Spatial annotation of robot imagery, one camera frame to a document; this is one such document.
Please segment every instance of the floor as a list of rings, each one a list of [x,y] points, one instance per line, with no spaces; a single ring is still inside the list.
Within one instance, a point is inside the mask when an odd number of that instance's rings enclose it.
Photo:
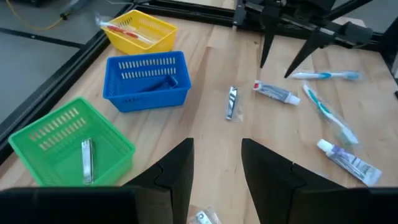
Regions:
[[[336,6],[346,0],[337,0]],[[45,27],[59,18],[61,9],[69,0],[49,0],[42,7],[13,2],[18,14],[30,23]],[[105,0],[90,2],[82,11],[71,15],[54,29],[37,32],[22,26],[12,15],[4,1],[0,2],[0,28],[41,35],[53,39],[85,44],[99,31],[95,24],[95,12],[114,16],[123,7]],[[375,31],[384,32],[396,18],[396,0],[374,0],[349,14],[362,19]],[[74,53],[76,47],[43,42],[37,39],[16,37],[0,32],[0,122],[6,119],[34,90],[48,79]]]

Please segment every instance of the wooden tabletop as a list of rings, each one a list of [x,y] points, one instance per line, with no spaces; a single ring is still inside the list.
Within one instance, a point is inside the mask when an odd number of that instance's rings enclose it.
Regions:
[[[232,7],[232,1],[208,1]],[[109,46],[71,87],[55,108],[85,97],[136,145],[134,167],[120,181],[140,174],[187,137],[195,138],[195,174],[191,204],[212,205],[223,223],[258,223],[241,162],[241,140],[252,138],[313,172],[347,186],[363,186],[316,147],[319,139],[336,141],[302,91],[299,80],[284,73],[303,40],[275,38],[263,69],[259,68],[262,35],[178,19],[162,19],[179,27],[175,50],[182,50],[192,89],[183,106],[120,113],[103,99],[106,59],[121,52]],[[398,185],[398,89],[382,57],[375,52],[331,46],[317,50],[298,68],[359,70],[361,81],[311,81],[316,91],[357,134],[363,149],[354,153],[383,171],[377,186]],[[252,90],[256,79],[300,97],[286,105]],[[229,86],[241,92],[243,122],[225,120]],[[0,166],[0,189],[36,185],[15,154]]]

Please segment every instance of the blue basket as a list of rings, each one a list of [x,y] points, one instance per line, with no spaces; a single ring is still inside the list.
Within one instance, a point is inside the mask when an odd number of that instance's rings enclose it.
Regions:
[[[177,81],[174,88],[164,82],[170,77]],[[128,55],[108,59],[103,97],[130,112],[182,105],[190,88],[183,52]]]

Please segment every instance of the yellow cable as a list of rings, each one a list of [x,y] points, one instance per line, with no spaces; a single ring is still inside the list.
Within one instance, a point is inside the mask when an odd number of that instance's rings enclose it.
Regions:
[[[22,25],[24,25],[24,26],[26,26],[26,27],[28,27],[30,29],[33,29],[33,30],[36,30],[36,31],[46,31],[46,30],[54,28],[55,26],[57,26],[62,21],[62,18],[60,18],[59,20],[57,20],[56,22],[54,22],[52,25],[50,25],[48,27],[32,26],[25,19],[23,19],[20,15],[18,15],[18,13],[14,10],[14,6],[12,6],[12,4],[10,3],[9,0],[6,0],[6,2],[7,2],[8,7],[10,8],[11,12],[13,13],[13,15],[15,17],[17,17],[17,19],[21,22]]]

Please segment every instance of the green basket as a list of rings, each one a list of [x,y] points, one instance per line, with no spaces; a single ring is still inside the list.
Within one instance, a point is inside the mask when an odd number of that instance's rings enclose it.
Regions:
[[[132,167],[134,146],[86,100],[77,98],[9,138],[42,186],[82,186],[81,142],[93,143],[94,182],[113,185]]]

